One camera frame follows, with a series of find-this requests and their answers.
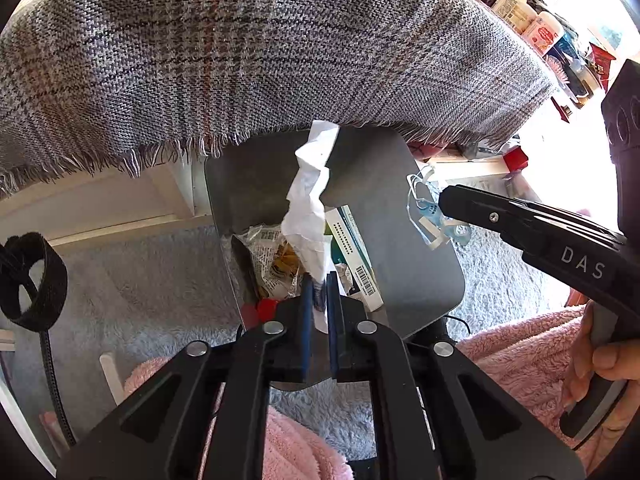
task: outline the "blue face mask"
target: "blue face mask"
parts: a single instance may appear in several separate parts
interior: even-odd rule
[[[409,220],[422,236],[424,243],[431,250],[434,250],[443,243],[448,243],[451,239],[457,241],[460,245],[465,246],[469,243],[469,240],[471,240],[471,227],[469,227],[469,224],[447,218],[442,214],[442,211],[435,202],[427,200],[426,198],[420,198],[416,195],[416,186],[418,184],[426,186],[427,180],[433,173],[433,166],[425,166],[420,170],[419,174],[407,176],[406,179],[409,183],[409,193],[406,197],[406,212],[409,216]],[[418,223],[423,227],[423,229],[420,228],[418,223],[416,223],[411,216],[410,205],[412,200],[415,201],[415,205],[417,205],[420,210],[421,216]]]

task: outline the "box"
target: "box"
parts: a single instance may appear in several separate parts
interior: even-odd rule
[[[351,270],[351,275],[360,289],[360,292],[352,297],[357,297],[370,312],[380,308],[383,302],[371,260],[349,206],[343,205],[336,209],[330,209],[325,213],[325,218],[334,240]]]

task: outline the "red object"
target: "red object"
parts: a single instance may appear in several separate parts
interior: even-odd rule
[[[266,323],[276,317],[276,306],[278,300],[272,300],[271,298],[262,298],[258,301],[255,309],[258,311],[258,319],[260,322]]]
[[[554,37],[557,36],[556,33],[551,32],[546,27],[538,27],[538,34],[540,35],[540,38],[545,40],[547,43],[551,43],[554,40]]]
[[[569,114],[566,112],[566,110],[564,108],[562,108],[559,104],[558,101],[556,101],[555,97],[551,98],[551,102],[554,104],[554,106],[556,107],[556,110],[558,110],[558,113],[560,114],[560,118],[565,122],[568,123],[569,122]]]
[[[510,152],[505,153],[502,158],[507,168],[509,168],[510,173],[523,170],[529,165],[529,157],[522,151],[520,146],[516,146]]]
[[[255,309],[253,303],[245,303],[240,307],[240,317],[242,318],[242,325],[244,325],[246,330],[251,330],[254,326],[260,324],[258,311]]]
[[[611,62],[616,59],[615,56],[612,56],[609,52],[600,48],[593,43],[590,43],[591,51],[593,53],[593,63],[596,66],[596,70],[598,71],[598,79],[600,80],[600,85],[604,88],[604,91],[609,90],[609,71],[611,69]]]

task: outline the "metal screw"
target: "metal screw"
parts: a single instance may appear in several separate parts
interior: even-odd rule
[[[453,354],[453,346],[446,341],[439,341],[433,345],[433,351],[440,357],[449,357]]]
[[[284,325],[279,321],[267,321],[262,330],[265,334],[276,335],[284,330]]]
[[[202,341],[192,341],[187,345],[187,354],[191,357],[200,357],[207,353],[207,344]]]
[[[358,323],[358,332],[362,334],[373,334],[378,326],[373,321],[361,321]]]

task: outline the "food packaging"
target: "food packaging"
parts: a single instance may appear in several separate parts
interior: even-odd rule
[[[518,2],[513,9],[503,17],[503,20],[518,34],[522,34],[537,16],[538,13],[531,6]]]
[[[257,225],[236,235],[251,254],[260,298],[285,300],[300,294],[305,272],[279,225]]]
[[[550,12],[543,10],[524,31],[522,39],[529,43],[540,56],[544,56],[563,34],[564,28],[560,22]]]
[[[496,0],[491,8],[498,16],[504,19],[518,3],[526,4],[527,0]]]

